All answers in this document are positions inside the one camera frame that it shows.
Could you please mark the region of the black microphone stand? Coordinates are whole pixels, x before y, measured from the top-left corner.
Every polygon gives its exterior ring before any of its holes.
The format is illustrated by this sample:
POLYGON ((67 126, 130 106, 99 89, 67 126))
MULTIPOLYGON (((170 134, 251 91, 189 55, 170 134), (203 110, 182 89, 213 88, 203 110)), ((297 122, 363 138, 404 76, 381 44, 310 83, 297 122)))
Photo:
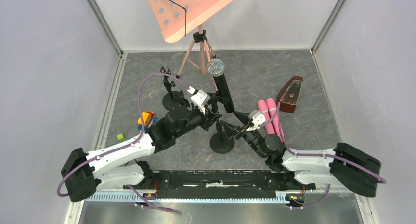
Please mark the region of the black microphone stand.
POLYGON ((191 104, 189 103, 189 101, 184 97, 184 92, 182 90, 179 91, 179 93, 178 93, 177 102, 181 106, 185 106, 185 107, 188 107, 188 108, 191 106, 191 104))
MULTIPOLYGON (((212 107, 213 113, 218 113, 218 97, 216 93, 208 93, 210 95, 209 104, 212 107)), ((226 154, 230 152, 234 147, 234 139, 229 138, 226 132, 223 131, 223 126, 219 120, 221 114, 215 118, 215 126, 217 132, 211 137, 210 147, 211 149, 218 154, 226 154)))
POLYGON ((163 84, 167 90, 167 94, 162 99, 162 105, 167 110, 173 110, 174 108, 181 106, 180 93, 178 91, 172 91, 172 87, 176 84, 174 81, 170 81, 168 76, 164 76, 163 84))

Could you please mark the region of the pink microphone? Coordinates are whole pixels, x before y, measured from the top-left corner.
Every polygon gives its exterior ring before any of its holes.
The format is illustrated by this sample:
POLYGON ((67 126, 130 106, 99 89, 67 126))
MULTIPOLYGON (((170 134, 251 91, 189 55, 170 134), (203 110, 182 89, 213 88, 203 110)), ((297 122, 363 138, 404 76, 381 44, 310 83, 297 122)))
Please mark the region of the pink microphone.
MULTIPOLYGON (((264 115, 266 121, 270 120, 271 117, 271 108, 265 100, 259 100, 257 103, 258 110, 264 115)), ((275 134, 275 129, 272 123, 267 124, 265 127, 267 135, 275 134)))
POLYGON ((271 122, 270 126, 273 126, 274 132, 281 139, 282 142, 285 141, 285 135, 283 132, 282 125, 280 123, 279 111, 280 111, 280 102, 275 101, 273 98, 268 98, 266 100, 268 111, 270 114, 271 122))

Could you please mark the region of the black microphone silver grille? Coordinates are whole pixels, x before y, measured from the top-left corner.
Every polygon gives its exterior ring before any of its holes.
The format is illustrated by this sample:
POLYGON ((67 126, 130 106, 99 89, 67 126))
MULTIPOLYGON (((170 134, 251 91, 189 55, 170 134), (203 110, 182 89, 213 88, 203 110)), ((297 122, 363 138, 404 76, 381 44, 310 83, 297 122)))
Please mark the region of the black microphone silver grille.
POLYGON ((208 101, 209 104, 217 104, 219 102, 223 104, 227 113, 233 113, 235 108, 224 75, 224 63, 220 59, 214 58, 208 62, 207 70, 213 76, 214 82, 218 89, 215 94, 211 95, 211 98, 208 101))

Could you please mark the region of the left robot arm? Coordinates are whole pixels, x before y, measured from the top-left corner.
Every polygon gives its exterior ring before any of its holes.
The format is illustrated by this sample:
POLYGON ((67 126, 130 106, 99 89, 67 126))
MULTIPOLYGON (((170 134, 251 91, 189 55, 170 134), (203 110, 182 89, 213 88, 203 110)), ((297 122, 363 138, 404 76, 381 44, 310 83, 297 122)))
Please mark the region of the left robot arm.
POLYGON ((153 155, 173 146, 176 139, 197 127, 208 131, 221 117, 218 112, 198 107, 193 110, 179 107, 168 111, 163 118, 144 132, 116 145, 85 152, 83 148, 73 150, 66 160, 61 175, 63 180, 57 194, 66 187, 66 196, 71 202, 79 202, 92 196, 97 190, 123 185, 139 185, 149 188, 154 175, 140 164, 125 164, 140 157, 153 155))

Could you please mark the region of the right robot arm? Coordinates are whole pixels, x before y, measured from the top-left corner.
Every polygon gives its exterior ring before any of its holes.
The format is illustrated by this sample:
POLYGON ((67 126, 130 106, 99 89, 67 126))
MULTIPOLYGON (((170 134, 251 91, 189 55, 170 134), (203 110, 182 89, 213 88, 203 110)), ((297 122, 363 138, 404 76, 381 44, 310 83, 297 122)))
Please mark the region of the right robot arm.
POLYGON ((339 142, 324 150, 291 149, 282 135, 264 137, 259 133, 258 129, 271 125, 261 112, 235 111, 234 115, 243 127, 218 120, 226 139, 243 138, 271 170, 285 173, 283 181, 290 189, 301 184, 341 184, 355 194, 373 198, 378 185, 387 182, 380 176, 381 162, 348 143, 339 142))

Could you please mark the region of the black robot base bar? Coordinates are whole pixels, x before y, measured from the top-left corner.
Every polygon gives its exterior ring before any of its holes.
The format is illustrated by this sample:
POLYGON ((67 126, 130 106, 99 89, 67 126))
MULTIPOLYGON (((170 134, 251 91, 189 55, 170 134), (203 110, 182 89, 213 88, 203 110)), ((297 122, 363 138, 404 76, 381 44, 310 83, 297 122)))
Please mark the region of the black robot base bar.
POLYGON ((276 191, 315 190, 316 185, 303 185, 293 172, 270 170, 160 170, 151 172, 136 190, 155 190, 158 198, 231 199, 273 198, 276 191))

